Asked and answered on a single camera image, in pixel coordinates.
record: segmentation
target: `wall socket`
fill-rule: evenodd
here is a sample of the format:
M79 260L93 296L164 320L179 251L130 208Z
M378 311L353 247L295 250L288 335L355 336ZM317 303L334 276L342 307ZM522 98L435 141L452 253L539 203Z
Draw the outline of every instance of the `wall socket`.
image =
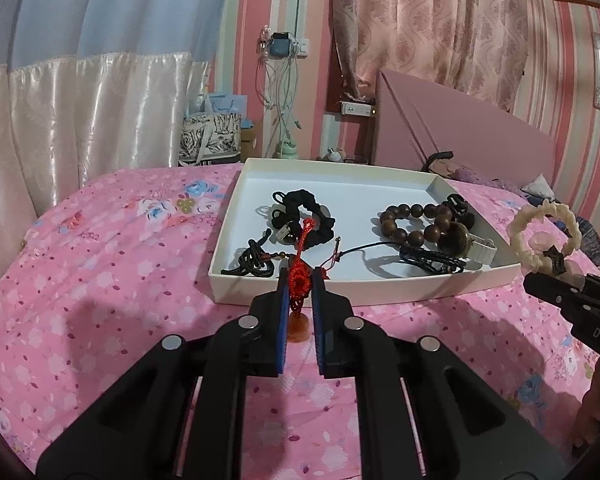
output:
M294 44L298 50L297 57L309 56L309 40L307 38L296 38Z
M376 114L376 108L364 103L340 103L340 113L343 115L357 115L362 117L373 117Z

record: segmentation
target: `black scrunchie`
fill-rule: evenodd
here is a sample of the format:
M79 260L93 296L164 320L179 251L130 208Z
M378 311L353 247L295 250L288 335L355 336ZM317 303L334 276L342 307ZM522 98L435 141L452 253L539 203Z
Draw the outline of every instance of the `black scrunchie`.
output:
M333 225L335 218L325 216L320 210L320 204L315 201L315 196L305 189L290 191L284 194L277 191L273 194L273 200L282 204L285 210L274 209L271 213L271 224L276 229L282 229L285 225L289 227L291 243L295 243L302 235L300 225L300 206L315 214L320 219L320 226L315 231L309 231L305 240L303 250L310 249L316 245L325 244L333 239Z

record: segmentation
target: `bed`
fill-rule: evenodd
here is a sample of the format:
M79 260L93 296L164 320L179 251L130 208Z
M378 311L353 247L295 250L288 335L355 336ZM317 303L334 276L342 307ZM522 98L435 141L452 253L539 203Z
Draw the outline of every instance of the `bed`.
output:
M240 164L103 176L45 213L0 280L0 433L32 470L78 415L165 334L215 332L244 307L214 304L206 272ZM506 236L525 201L451 183ZM550 224L530 233L564 235ZM581 253L585 272L595 272ZM556 309L509 286L456 298L357 308L390 335L438 336L557 447L564 448L596 355ZM285 373L248 381L243 478L360 474L353 380L325 381L312 341Z

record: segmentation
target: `white tray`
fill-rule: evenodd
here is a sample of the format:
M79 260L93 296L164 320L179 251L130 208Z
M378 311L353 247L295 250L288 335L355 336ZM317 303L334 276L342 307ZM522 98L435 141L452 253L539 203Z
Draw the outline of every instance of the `white tray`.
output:
M334 231L340 236L340 250L381 240L378 215L387 206L401 203L439 204L455 190L437 175L415 171L378 168L358 164L250 158L238 178L220 231L209 269L216 303L249 305L254 296L275 290L279 262L273 278L224 276L222 269L237 267L237 257L250 238L259 239L270 224L270 209L276 205L275 191L306 189L319 204L327 206L336 219ZM472 233L490 238L498 252L490 266L460 274L431 276L418 267L400 263L397 249L378 246L343 256L329 271L327 290L347 296L353 306L406 303L456 296L494 286L507 285L520 272L520 263L509 245L474 209ZM411 231L423 229L429 221L399 220ZM302 259L319 266L333 253L334 242L302 252ZM295 252L277 243L274 235L264 245L267 252ZM478 265L469 262L468 268Z

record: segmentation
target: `pillow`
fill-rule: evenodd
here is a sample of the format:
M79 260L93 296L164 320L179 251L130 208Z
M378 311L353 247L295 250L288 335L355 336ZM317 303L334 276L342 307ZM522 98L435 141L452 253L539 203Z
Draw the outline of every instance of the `pillow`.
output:
M543 174L538 175L531 184L523 187L522 191L526 191L529 195L549 199L551 202L555 200L554 190L551 189Z

